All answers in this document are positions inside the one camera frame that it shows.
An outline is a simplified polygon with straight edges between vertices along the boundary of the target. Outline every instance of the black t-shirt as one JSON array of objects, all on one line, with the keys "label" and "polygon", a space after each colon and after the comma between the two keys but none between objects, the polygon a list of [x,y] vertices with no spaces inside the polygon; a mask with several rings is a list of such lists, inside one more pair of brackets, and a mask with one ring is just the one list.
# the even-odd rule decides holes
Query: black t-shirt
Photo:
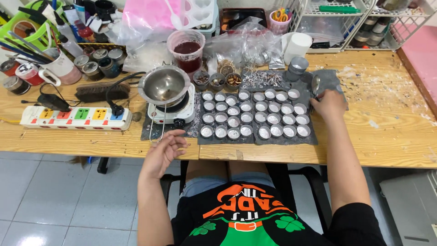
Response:
[{"label": "black t-shirt", "polygon": [[320,235],[281,203],[276,189],[256,183],[230,182],[182,197],[171,223],[181,246],[385,245],[366,204],[339,208]]}]

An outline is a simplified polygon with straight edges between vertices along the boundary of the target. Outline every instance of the denim shorts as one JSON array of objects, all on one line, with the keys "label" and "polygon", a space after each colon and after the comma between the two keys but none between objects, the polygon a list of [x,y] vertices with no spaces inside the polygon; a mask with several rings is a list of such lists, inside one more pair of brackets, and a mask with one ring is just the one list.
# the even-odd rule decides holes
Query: denim shorts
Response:
[{"label": "denim shorts", "polygon": [[[264,172],[242,172],[233,175],[230,181],[258,183],[274,188],[271,177]],[[180,197],[192,197],[222,184],[226,184],[227,182],[228,180],[217,175],[196,177],[185,183],[184,190],[180,194]]]}]

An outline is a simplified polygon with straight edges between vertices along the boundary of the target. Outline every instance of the stack of tealight cups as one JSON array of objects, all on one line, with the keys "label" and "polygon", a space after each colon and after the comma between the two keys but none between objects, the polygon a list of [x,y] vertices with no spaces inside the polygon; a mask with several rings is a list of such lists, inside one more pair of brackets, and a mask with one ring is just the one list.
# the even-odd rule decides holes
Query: stack of tealight cups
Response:
[{"label": "stack of tealight cups", "polygon": [[300,76],[306,71],[308,68],[309,62],[304,57],[295,56],[292,58],[290,65],[288,66],[288,70],[285,73],[285,76],[290,81],[297,81]]}]

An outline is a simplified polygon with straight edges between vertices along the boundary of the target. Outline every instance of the power strip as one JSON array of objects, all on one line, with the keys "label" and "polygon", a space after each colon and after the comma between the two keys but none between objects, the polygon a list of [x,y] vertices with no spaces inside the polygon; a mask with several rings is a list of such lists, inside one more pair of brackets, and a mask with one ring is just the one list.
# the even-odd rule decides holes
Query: power strip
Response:
[{"label": "power strip", "polygon": [[55,111],[43,106],[27,106],[20,125],[28,128],[127,130],[131,124],[129,109],[120,116],[111,108],[73,107],[70,112]]}]

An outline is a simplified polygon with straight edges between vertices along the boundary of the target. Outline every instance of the red liquid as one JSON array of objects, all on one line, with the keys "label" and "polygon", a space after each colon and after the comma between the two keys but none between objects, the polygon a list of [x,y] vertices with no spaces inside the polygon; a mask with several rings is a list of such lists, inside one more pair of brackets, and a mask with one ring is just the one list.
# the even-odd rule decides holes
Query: red liquid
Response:
[{"label": "red liquid", "polygon": [[[196,42],[184,42],[178,44],[176,48],[174,48],[174,51],[179,54],[191,54],[198,51],[199,49],[200,45]],[[191,61],[181,61],[176,59],[176,62],[178,67],[180,67],[188,74],[200,68],[200,66],[202,65],[202,57],[199,56],[198,58]]]}]

